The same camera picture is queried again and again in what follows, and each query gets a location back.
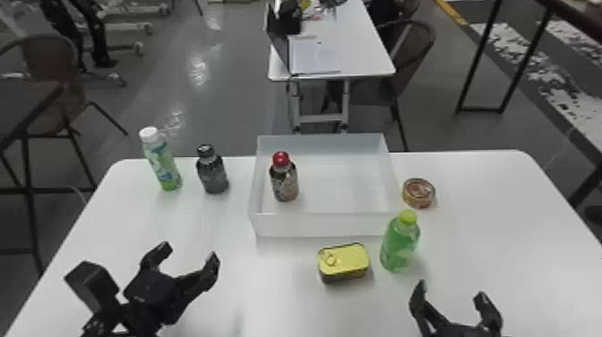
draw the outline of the white bottle cap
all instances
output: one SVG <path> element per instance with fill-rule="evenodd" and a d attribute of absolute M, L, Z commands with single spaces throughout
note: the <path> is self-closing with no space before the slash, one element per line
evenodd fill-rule
<path fill-rule="evenodd" d="M 138 133 L 143 143 L 156 143 L 159 140 L 159 130 L 155 126 L 147 126 Z"/>

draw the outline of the black bottle cap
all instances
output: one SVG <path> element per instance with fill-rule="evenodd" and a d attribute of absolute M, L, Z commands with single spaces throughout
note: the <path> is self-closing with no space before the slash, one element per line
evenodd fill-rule
<path fill-rule="evenodd" d="M 203 144 L 196 149 L 199 158 L 211 158 L 215 156 L 215 150 L 211 144 Z"/>

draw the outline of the white desk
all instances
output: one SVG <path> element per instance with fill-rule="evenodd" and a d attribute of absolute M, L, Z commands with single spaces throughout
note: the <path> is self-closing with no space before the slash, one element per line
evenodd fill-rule
<path fill-rule="evenodd" d="M 276 0 L 276 8 L 279 6 L 280 0 Z M 368 16 L 366 7 L 361 0 L 348 0 L 345 4 L 337 6 L 336 19 L 331 13 L 327 13 L 321 21 L 303 21 L 301 35 L 317 35 L 326 39 L 335 52 L 340 72 L 291 77 L 276 50 L 270 45 L 268 79 L 274 82 L 291 82 L 288 94 L 295 131 L 298 131 L 301 123 L 340 121 L 341 125 L 346 126 L 350 80 L 390 76 L 395 73 L 395 66 Z M 307 80 L 344 80 L 342 113 L 300 116 L 299 81 Z"/>
<path fill-rule="evenodd" d="M 254 158 L 225 158 L 231 189 L 223 195 L 203 192 L 192 158 L 177 161 L 184 186 L 173 193 L 160 190 L 146 160 L 120 161 L 6 336 L 79 336 L 90 312 L 64 275 L 87 259 L 123 289 L 161 240 L 174 248 L 165 272 L 200 268 L 210 250 L 222 261 L 214 288 L 162 336 L 418 336 L 408 299 L 420 278 L 451 320 L 475 323 L 471 299 L 482 289 L 503 315 L 504 335 L 599 335 L 602 248 L 534 160 L 517 151 L 392 160 L 400 182 L 419 176 L 437 188 L 437 205 L 418 212 L 417 260 L 405 275 L 388 273 L 378 261 L 380 239 L 359 238 L 372 271 L 330 287 L 319 280 L 315 254 L 351 238 L 256 240 L 246 218 Z"/>

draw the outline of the red bottle cap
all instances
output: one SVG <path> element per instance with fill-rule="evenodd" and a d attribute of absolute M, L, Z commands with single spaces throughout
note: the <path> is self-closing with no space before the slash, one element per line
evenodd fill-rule
<path fill-rule="evenodd" d="M 274 166 L 287 166 L 290 163 L 290 159 L 288 158 L 288 153 L 284 151 L 275 152 L 271 156 L 271 163 Z"/>

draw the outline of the green bottle cap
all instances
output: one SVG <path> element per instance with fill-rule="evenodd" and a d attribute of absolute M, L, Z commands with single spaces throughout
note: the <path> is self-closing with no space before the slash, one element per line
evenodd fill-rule
<path fill-rule="evenodd" d="M 400 220 L 402 225 L 413 226 L 416 225 L 418 216 L 412 210 L 404 210 L 400 212 L 400 215 L 398 215 L 397 219 Z"/>

